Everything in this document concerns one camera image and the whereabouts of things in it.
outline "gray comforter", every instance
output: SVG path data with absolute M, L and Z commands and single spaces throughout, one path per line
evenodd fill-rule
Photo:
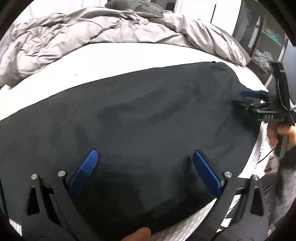
M 0 87 L 14 86 L 67 53 L 100 42 L 150 42 L 196 48 L 246 66 L 249 57 L 235 40 L 201 20 L 164 11 L 146 13 L 89 7 L 69 15 L 52 14 L 17 25 L 0 62 Z M 161 58 L 161 53 L 152 54 Z M 133 62 L 133 50 L 114 56 Z

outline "white bedsheet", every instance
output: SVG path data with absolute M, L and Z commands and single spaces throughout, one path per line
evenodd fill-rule
M 12 89 L 4 86 L 0 90 L 0 120 L 51 95 L 87 82 L 143 69 L 212 61 L 227 64 L 246 87 L 252 90 L 266 90 L 258 77 L 248 68 L 242 68 L 196 49 L 166 44 L 98 43 L 69 53 Z M 249 178 L 254 173 L 258 161 L 255 157 L 258 158 L 264 145 L 266 146 L 266 125 L 261 124 L 258 141 L 240 177 Z M 231 207 L 238 198 L 234 198 Z M 151 241 L 185 240 L 201 223 L 214 202 L 215 200 L 188 219 L 154 234 Z

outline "human hand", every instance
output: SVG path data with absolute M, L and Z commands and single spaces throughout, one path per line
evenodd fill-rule
M 126 236 L 121 241 L 149 241 L 150 237 L 151 237 L 151 230 L 145 227 Z
M 267 136 L 269 138 L 269 144 L 272 148 L 275 148 L 278 144 L 277 134 L 279 135 L 288 135 L 289 142 L 287 146 L 287 150 L 291 150 L 294 146 L 296 146 L 296 126 L 291 125 L 271 125 L 267 126 Z

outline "black metal frame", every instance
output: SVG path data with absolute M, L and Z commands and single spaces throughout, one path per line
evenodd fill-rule
M 248 55 L 250 57 L 252 57 L 252 55 L 253 55 L 253 53 L 255 51 L 257 42 L 258 42 L 259 37 L 260 37 L 262 27 L 263 27 L 263 22 L 264 22 L 266 10 L 264 9 L 264 7 L 262 7 L 262 5 L 260 3 L 254 1 L 254 0 L 248 0 L 248 2 L 246 0 L 242 0 L 240 13 L 242 11 L 243 1 L 245 2 L 246 5 L 248 5 L 248 7 L 256 9 L 258 11 L 258 17 L 260 17 L 260 24 L 258 26 L 258 33 L 256 35 L 256 38 L 255 38 L 255 41 L 254 41 L 254 44 L 253 44 L 252 48 L 248 47 L 248 44 L 249 44 L 249 42 L 250 42 L 250 40 L 252 38 L 252 34 L 247 34 L 247 36 L 249 36 L 249 38 L 247 40 L 243 41 L 244 43 L 241 43 L 242 47 L 245 49 L 245 51 L 248 53 Z M 237 24 L 235 25 L 234 31 L 233 31 L 233 36 L 235 35 L 235 33 L 238 31 L 239 28 L 240 28 L 240 26 L 239 26 L 239 24 L 237 22 Z M 256 26 L 254 25 L 252 30 L 250 30 L 250 33 L 253 33 L 255 28 L 256 28 Z
M 293 46 L 296 46 L 296 9 L 291 0 L 258 0 L 281 25 Z
M 220 175 L 219 167 L 203 153 L 207 168 L 221 183 L 221 193 L 210 212 L 189 241 L 237 241 L 241 238 L 263 241 L 268 234 L 268 212 L 260 179 Z M 67 191 L 65 175 L 53 173 L 48 178 L 32 176 L 22 215 L 22 235 L 26 241 L 46 237 L 53 241 L 103 241 L 83 220 Z M 207 186 L 208 178 L 203 179 Z M 216 233 L 226 216 L 234 195 L 241 194 L 239 206 L 229 227 Z

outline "silver screw head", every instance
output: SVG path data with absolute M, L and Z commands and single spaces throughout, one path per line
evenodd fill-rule
M 258 181 L 259 177 L 257 175 L 253 175 L 254 180 Z
M 66 174 L 65 171 L 59 171 L 59 172 L 57 173 L 57 175 L 58 175 L 59 177 L 63 177 L 65 174 Z
M 232 177 L 232 173 L 229 171 L 224 172 L 225 177 L 227 178 L 231 178 Z
M 32 180 L 35 180 L 37 177 L 38 177 L 37 174 L 33 174 L 33 175 L 31 176 L 31 179 L 32 179 Z

